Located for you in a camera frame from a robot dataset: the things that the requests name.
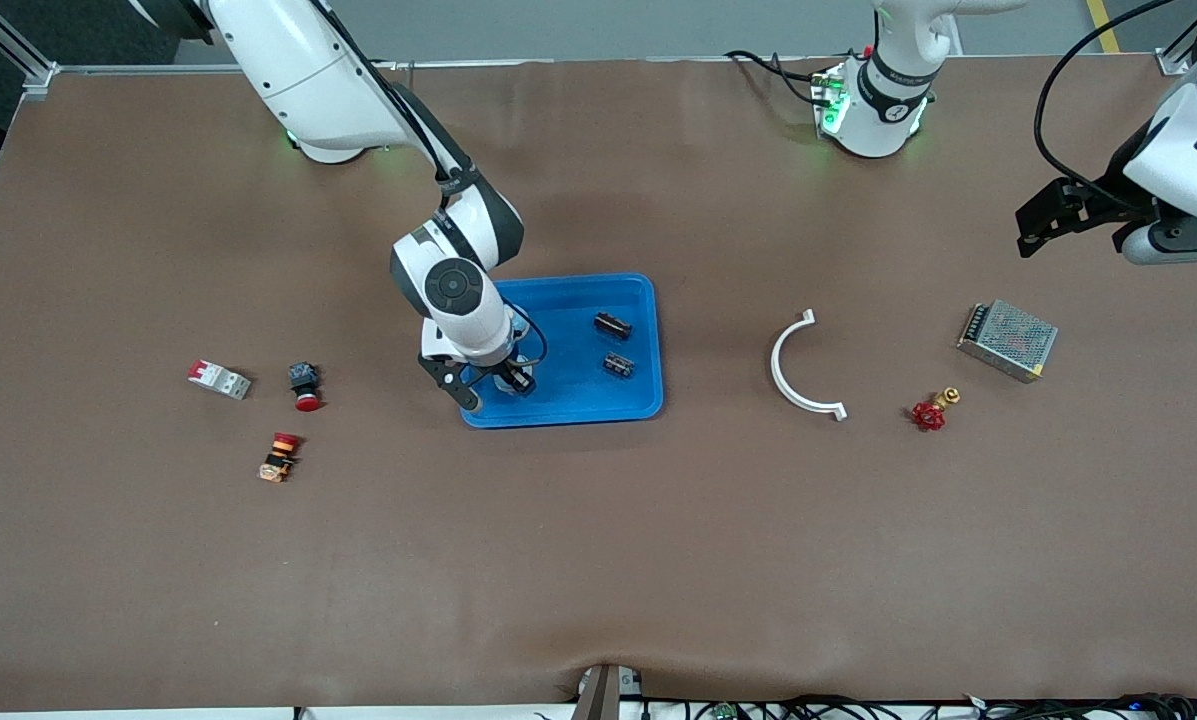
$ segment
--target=blue tray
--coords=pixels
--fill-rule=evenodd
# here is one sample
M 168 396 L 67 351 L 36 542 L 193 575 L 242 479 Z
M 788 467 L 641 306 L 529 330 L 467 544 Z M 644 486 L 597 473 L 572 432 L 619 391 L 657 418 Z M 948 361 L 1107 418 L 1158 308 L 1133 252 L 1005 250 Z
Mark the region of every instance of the blue tray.
M 535 391 L 517 397 L 498 391 L 492 379 L 475 385 L 484 398 L 479 414 L 461 410 L 475 428 L 524 428 L 534 425 L 610 423 L 645 420 L 666 403 L 661 378 L 656 291 L 648 275 L 613 273 L 499 281 L 498 291 L 530 316 L 549 341 L 549 355 L 535 366 Z M 594 328 L 598 311 L 634 325 L 628 340 Z M 522 355 L 539 352 L 535 332 L 522 341 Z M 603 370 L 608 352 L 634 361 L 634 373 L 620 378 Z

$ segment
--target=brown table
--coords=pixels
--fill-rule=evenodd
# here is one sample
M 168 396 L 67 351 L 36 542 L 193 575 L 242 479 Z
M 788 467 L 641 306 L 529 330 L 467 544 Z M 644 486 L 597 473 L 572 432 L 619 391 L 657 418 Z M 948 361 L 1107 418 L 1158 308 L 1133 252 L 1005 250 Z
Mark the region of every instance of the brown table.
M 658 288 L 657 419 L 510 432 L 415 365 L 387 260 L 437 201 L 419 154 L 318 167 L 241 77 L 57 78 L 0 160 L 0 708 L 553 701 L 597 663 L 662 696 L 1197 696 L 1197 266 L 1106 232 L 1017 258 L 1051 63 L 950 61 L 877 161 L 731 65 L 418 72 L 525 219 L 498 277 Z M 1056 152 L 1098 172 L 1163 86 L 1075 61 Z M 1061 329 L 1033 386 L 950 347 L 995 297 Z M 845 423 L 767 376 L 808 306 L 786 373 Z M 278 487 L 275 431 L 309 438 Z

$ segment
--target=metal power supply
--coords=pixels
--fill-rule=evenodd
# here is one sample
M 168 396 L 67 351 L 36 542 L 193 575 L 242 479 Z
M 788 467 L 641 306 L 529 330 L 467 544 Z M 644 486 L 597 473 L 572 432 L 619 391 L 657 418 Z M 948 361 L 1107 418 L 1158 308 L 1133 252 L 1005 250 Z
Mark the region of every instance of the metal power supply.
M 1021 383 L 1043 377 L 1056 328 L 1002 300 L 976 305 L 967 319 L 959 350 Z

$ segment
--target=white curved handle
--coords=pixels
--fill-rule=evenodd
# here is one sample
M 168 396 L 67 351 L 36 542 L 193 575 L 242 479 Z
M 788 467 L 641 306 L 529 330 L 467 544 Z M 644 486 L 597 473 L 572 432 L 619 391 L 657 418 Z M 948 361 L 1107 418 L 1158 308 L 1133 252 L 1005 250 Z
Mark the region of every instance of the white curved handle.
M 803 410 L 810 413 L 832 413 L 834 414 L 834 420 L 846 420 L 846 407 L 841 402 L 816 402 L 809 399 L 794 392 L 794 388 L 789 386 L 789 382 L 785 379 L 785 373 L 780 372 L 780 348 L 785 344 L 785 338 L 800 331 L 800 329 L 808 328 L 816 324 L 816 315 L 812 312 L 808 307 L 803 311 L 803 319 L 794 323 L 785 328 L 784 332 L 776 338 L 776 347 L 771 348 L 771 379 L 776 382 L 776 388 L 780 390 L 780 395 L 784 395 L 786 399 L 792 402 L 797 407 L 802 407 Z

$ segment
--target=white robot link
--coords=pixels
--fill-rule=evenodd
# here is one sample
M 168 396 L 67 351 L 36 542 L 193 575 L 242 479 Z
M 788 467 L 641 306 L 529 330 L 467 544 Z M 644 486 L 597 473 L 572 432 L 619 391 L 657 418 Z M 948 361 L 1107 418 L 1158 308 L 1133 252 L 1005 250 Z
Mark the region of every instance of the white robot link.
M 375 72 L 322 0 L 130 0 L 182 38 L 217 29 L 260 99 L 293 144 L 318 163 L 345 163 L 370 147 L 409 145 L 435 164 L 442 205 L 394 243 L 389 271 L 424 318 L 420 365 L 470 413 L 473 386 L 492 376 L 528 395 L 533 365 L 519 341 L 539 329 L 503 301 L 487 271 L 522 245 L 519 214 L 482 177 L 450 133 L 406 86 Z M 543 347 L 543 336 L 540 336 Z
M 1026 0 L 871 0 L 868 56 L 850 55 L 816 73 L 812 98 L 818 129 L 863 158 L 899 151 L 918 132 L 932 79 L 949 56 L 953 16 L 1022 8 Z
M 1142 5 L 1132 13 L 1152 6 L 1156 5 Z M 1050 83 L 1043 87 L 1044 94 L 1049 87 Z M 1015 213 L 1022 258 L 1052 238 L 1122 222 L 1114 250 L 1130 263 L 1197 263 L 1197 63 L 1166 92 L 1154 117 L 1114 152 L 1095 181 L 1078 176 L 1045 150 L 1041 115 L 1040 103 L 1034 118 L 1038 146 L 1067 176 L 1051 181 Z

